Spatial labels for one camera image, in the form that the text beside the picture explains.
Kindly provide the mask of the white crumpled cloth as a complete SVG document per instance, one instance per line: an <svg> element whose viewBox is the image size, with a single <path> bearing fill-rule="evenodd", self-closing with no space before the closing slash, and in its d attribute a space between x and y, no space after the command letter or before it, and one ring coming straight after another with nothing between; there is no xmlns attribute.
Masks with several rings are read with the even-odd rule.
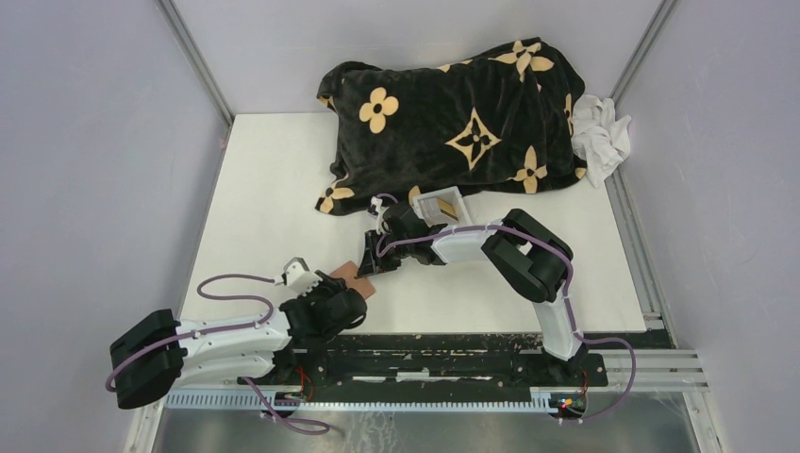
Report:
<svg viewBox="0 0 800 453"><path fill-rule="evenodd" d="M586 177L592 186L600 189L605 181L631 155L628 127L630 115L617 117L614 101L584 94L573 110L574 153L586 161Z"/></svg>

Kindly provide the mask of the tan leather card holder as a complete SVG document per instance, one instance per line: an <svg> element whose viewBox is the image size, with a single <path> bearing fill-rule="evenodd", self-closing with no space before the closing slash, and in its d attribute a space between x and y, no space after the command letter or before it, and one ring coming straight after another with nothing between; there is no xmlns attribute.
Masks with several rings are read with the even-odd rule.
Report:
<svg viewBox="0 0 800 453"><path fill-rule="evenodd" d="M367 277L358 277L358 266L348 261L330 273L332 278L341 278L346 286L356 290L364 300L368 300L376 293L376 289Z"/></svg>

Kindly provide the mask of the white plastic card tray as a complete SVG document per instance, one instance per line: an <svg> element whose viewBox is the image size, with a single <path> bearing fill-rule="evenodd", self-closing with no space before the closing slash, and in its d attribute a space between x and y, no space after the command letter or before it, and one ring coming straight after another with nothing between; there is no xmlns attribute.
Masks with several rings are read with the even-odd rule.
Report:
<svg viewBox="0 0 800 453"><path fill-rule="evenodd" d="M412 194L410 205L429 227L435 225L466 227L473 224L457 186Z"/></svg>

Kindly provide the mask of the stack of credit cards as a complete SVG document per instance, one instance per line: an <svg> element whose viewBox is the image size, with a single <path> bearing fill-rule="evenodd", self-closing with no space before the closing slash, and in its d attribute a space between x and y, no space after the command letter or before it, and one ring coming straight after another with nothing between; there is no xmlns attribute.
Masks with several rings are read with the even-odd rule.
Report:
<svg viewBox="0 0 800 453"><path fill-rule="evenodd" d="M419 202L419 206L423 217L431 225L454 225L459 222L456 207L439 197L424 198Z"/></svg>

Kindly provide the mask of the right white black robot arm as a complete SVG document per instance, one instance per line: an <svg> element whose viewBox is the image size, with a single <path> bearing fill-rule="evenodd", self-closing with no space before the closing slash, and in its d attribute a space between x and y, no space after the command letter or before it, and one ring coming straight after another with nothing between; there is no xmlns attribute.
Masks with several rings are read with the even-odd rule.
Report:
<svg viewBox="0 0 800 453"><path fill-rule="evenodd" d="M533 305L548 354L547 377L557 385L568 385L582 374L581 342L565 297L573 274L573 252L527 212L513 209L499 220L475 226L430 225L407 202L392 205L380 213L376 227L365 233L356 277L394 271L408 257L422 265L490 262Z"/></svg>

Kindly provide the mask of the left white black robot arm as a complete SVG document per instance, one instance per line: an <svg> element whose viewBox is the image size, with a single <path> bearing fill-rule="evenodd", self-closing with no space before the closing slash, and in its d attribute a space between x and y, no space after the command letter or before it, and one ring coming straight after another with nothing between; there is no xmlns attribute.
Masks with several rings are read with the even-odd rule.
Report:
<svg viewBox="0 0 800 453"><path fill-rule="evenodd" d="M169 309L153 311L110 345L105 388L120 409L132 410L196 383L264 377L286 383L297 369L295 350L320 348L360 326L374 294L365 278L316 272L280 305L247 295L266 308L255 315L192 321L176 319Z"/></svg>

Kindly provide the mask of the black floral plush blanket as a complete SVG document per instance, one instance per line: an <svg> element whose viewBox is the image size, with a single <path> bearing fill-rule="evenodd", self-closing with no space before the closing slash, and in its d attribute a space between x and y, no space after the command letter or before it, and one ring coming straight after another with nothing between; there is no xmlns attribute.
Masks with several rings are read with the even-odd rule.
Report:
<svg viewBox="0 0 800 453"><path fill-rule="evenodd" d="M344 216L382 193L408 201L449 187L469 195L573 186L588 173L572 145L584 91L573 65L540 38L436 68L341 63L317 91L338 132L334 179L316 208Z"/></svg>

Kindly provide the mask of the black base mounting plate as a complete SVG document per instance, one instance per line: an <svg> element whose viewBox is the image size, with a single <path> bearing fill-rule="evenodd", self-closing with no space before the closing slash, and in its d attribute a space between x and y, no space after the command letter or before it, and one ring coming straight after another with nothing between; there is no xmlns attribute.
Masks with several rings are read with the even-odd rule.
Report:
<svg viewBox="0 0 800 453"><path fill-rule="evenodd" d="M559 361L538 333L340 335L294 358L290 372L255 383L298 387L313 403L525 402L538 390L608 386L601 355Z"/></svg>

